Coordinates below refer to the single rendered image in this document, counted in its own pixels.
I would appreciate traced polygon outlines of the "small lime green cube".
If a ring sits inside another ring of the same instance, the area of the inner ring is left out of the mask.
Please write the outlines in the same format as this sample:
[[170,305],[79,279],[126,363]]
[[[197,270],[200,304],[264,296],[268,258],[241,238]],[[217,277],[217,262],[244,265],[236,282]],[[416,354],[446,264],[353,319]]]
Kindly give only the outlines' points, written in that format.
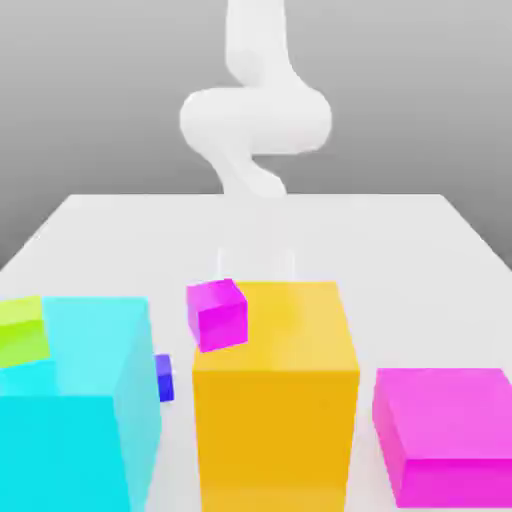
[[42,298],[0,300],[0,369],[49,358]]

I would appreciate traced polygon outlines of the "large magenta box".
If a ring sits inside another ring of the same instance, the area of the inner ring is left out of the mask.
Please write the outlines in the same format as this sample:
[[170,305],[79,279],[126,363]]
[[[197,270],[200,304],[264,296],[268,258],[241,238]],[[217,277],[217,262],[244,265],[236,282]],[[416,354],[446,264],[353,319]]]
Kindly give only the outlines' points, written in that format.
[[499,368],[380,368],[372,419],[399,508],[512,508],[512,382]]

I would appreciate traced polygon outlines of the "large cyan box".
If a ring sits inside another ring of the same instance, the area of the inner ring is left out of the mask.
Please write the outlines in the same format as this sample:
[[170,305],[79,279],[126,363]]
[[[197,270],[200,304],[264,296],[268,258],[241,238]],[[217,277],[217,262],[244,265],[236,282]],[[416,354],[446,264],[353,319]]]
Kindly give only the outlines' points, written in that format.
[[0,512],[144,512],[162,428],[148,302],[40,297],[50,358],[0,369]]

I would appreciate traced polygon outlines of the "small magenta cube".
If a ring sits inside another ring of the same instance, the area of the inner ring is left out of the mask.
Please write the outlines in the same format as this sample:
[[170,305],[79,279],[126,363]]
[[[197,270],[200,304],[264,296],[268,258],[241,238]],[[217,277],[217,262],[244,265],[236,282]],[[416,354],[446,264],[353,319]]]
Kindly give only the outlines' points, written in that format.
[[248,341],[248,302],[231,279],[186,287],[188,325],[201,353]]

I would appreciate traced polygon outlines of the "large orange box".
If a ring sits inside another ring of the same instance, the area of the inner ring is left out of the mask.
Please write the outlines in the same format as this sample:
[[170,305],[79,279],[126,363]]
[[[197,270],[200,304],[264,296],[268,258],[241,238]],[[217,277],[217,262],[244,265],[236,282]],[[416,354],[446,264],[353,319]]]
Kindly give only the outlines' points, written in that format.
[[241,288],[247,342],[192,367],[201,512],[343,512],[360,371],[338,286]]

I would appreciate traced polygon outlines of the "small blue cube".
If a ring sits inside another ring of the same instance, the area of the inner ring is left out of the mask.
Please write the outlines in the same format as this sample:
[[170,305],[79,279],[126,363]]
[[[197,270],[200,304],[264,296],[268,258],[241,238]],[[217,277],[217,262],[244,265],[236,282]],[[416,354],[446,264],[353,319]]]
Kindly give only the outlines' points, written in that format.
[[161,402],[174,400],[174,384],[171,359],[168,354],[154,356],[159,397]]

